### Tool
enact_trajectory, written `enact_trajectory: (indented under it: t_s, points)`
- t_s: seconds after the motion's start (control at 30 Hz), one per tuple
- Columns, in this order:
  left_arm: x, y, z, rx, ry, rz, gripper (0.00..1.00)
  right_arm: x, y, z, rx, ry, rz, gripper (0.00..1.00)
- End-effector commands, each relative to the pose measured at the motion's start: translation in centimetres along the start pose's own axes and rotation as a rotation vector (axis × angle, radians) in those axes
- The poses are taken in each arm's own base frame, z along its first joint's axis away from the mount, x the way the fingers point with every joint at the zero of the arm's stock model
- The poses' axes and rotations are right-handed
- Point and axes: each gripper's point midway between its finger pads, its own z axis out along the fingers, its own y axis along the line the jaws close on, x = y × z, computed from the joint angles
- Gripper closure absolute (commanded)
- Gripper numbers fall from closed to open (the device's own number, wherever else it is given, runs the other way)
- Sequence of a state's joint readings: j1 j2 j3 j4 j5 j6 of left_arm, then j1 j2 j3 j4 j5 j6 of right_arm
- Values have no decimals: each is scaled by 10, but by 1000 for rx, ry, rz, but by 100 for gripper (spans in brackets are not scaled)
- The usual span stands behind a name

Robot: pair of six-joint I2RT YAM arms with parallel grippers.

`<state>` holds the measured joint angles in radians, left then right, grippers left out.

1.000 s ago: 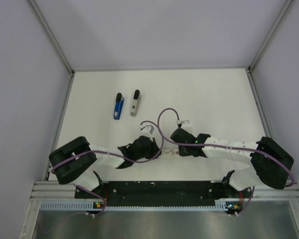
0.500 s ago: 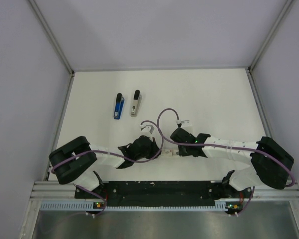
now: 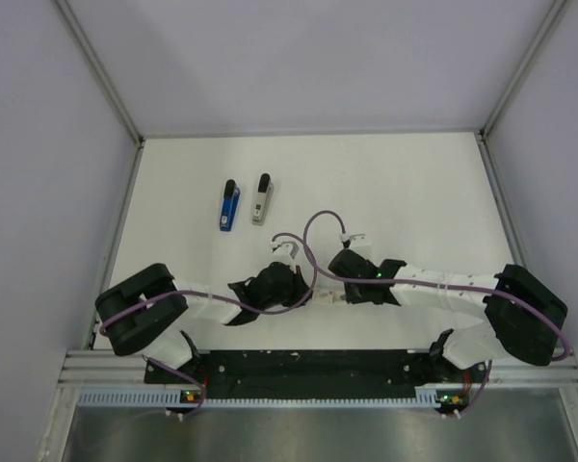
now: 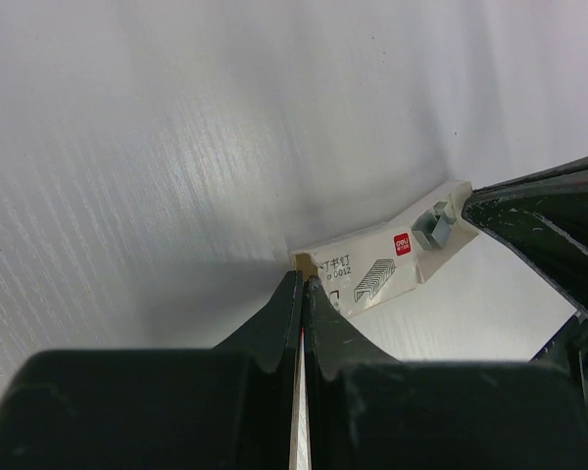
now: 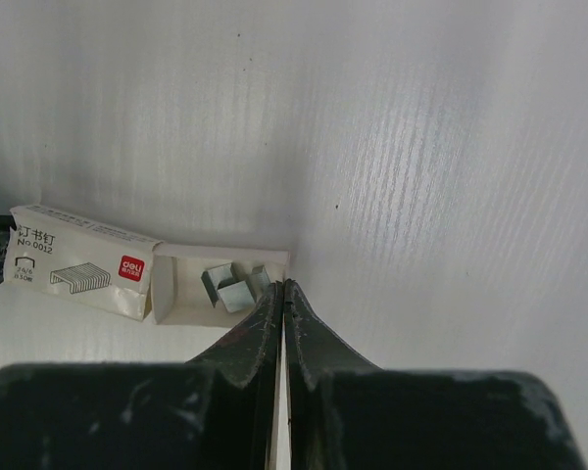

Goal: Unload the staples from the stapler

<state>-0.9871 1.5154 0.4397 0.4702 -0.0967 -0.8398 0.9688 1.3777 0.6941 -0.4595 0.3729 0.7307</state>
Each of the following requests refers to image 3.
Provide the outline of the staple box with red dot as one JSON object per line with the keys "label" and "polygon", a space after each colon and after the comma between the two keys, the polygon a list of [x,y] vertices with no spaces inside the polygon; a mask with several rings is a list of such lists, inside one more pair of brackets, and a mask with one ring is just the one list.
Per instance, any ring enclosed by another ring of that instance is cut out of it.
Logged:
{"label": "staple box with red dot", "polygon": [[342,291],[330,289],[315,289],[312,293],[312,301],[321,304],[345,303],[345,294]]}

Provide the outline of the grey black stapler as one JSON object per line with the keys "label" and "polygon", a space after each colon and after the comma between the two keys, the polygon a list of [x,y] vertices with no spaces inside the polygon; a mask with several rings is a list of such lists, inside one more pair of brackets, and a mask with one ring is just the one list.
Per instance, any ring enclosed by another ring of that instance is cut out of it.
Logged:
{"label": "grey black stapler", "polygon": [[269,173],[262,173],[254,194],[251,223],[262,226],[268,215],[269,207],[274,194],[274,183]]}

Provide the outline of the blue stapler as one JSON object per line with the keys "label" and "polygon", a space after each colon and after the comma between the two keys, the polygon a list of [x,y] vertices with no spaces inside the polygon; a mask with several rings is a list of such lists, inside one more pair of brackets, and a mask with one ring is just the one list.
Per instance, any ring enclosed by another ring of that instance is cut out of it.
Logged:
{"label": "blue stapler", "polygon": [[228,179],[223,189],[219,229],[230,232],[239,206],[241,190],[234,179]]}

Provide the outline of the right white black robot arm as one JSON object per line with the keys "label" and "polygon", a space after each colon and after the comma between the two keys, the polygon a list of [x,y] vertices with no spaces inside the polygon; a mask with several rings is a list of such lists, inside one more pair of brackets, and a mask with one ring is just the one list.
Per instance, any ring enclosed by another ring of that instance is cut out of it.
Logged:
{"label": "right white black robot arm", "polygon": [[545,367],[567,316],[565,304],[525,268],[507,264],[495,274],[453,274],[420,269],[403,260],[375,265],[345,248],[328,264],[345,285],[348,302],[429,307],[476,320],[444,330],[430,346],[431,370],[444,381],[494,359],[513,357]]}

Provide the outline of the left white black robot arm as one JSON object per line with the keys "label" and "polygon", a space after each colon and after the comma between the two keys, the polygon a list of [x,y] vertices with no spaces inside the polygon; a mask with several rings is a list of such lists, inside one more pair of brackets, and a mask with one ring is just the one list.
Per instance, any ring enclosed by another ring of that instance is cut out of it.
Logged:
{"label": "left white black robot arm", "polygon": [[166,265],[157,263],[99,295],[94,306],[101,321],[99,333],[115,355],[157,359],[176,380],[185,382],[199,368],[186,333],[188,321],[243,326],[305,305],[313,289],[300,267],[280,262],[220,290],[178,283]]}

